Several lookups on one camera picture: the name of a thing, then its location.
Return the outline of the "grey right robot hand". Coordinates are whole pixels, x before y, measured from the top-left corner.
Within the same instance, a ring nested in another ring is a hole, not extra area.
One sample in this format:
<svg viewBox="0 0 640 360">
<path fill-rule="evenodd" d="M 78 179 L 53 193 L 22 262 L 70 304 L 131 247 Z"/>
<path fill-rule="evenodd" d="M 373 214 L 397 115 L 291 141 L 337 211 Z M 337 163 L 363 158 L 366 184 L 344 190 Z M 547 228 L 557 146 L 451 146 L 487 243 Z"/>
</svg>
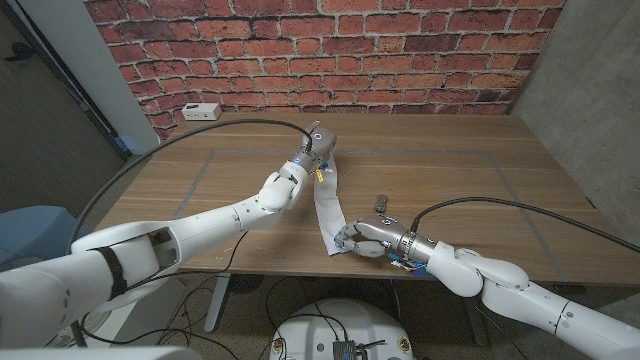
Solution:
<svg viewBox="0 0 640 360">
<path fill-rule="evenodd" d="M 436 259 L 454 259 L 451 245 L 433 242 L 384 215 L 371 215 L 346 224 L 338 231 L 334 242 L 337 247 L 370 258 L 381 257 L 391 249 L 422 264 Z"/>
</svg>

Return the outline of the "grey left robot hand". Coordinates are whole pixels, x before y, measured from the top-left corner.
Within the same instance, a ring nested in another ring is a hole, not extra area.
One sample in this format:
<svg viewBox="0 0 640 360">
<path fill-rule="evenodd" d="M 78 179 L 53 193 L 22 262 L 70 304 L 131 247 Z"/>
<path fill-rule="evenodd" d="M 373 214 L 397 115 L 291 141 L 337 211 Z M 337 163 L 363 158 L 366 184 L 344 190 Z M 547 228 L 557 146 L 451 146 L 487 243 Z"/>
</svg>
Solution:
<svg viewBox="0 0 640 360">
<path fill-rule="evenodd" d="M 337 136 L 316 120 L 305 131 L 311 139 L 303 135 L 300 150 L 293 156 L 292 162 L 312 171 L 329 161 L 336 144 Z"/>
</svg>

